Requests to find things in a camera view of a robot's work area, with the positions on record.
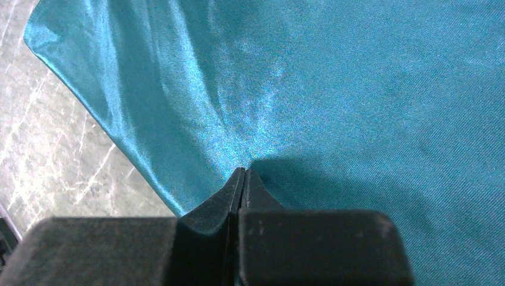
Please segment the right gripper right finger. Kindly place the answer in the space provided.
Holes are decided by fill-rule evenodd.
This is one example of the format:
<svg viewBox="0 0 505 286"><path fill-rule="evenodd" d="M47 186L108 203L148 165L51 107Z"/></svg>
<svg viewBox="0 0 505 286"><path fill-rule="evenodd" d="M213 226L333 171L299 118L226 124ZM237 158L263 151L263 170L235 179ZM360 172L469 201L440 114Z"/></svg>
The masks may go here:
<svg viewBox="0 0 505 286"><path fill-rule="evenodd" d="M400 233L374 210L293 210L247 170L238 209L239 285L414 285Z"/></svg>

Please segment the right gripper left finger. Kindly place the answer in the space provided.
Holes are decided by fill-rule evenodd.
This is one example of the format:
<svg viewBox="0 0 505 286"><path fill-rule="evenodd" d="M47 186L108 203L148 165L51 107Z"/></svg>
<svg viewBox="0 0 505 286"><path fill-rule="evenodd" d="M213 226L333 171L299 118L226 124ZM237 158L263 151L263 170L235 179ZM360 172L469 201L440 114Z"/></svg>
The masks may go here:
<svg viewBox="0 0 505 286"><path fill-rule="evenodd" d="M2 285L232 285L245 170L182 217L51 217L16 247Z"/></svg>

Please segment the teal cloth napkin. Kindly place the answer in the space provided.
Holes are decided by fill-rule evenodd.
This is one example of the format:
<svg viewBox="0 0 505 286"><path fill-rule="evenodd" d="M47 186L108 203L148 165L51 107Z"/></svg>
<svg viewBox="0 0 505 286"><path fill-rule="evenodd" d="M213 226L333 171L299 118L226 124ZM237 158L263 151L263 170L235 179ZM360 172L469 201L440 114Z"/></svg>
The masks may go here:
<svg viewBox="0 0 505 286"><path fill-rule="evenodd" d="M24 40L178 215L251 167L504 284L503 1L40 1Z"/></svg>

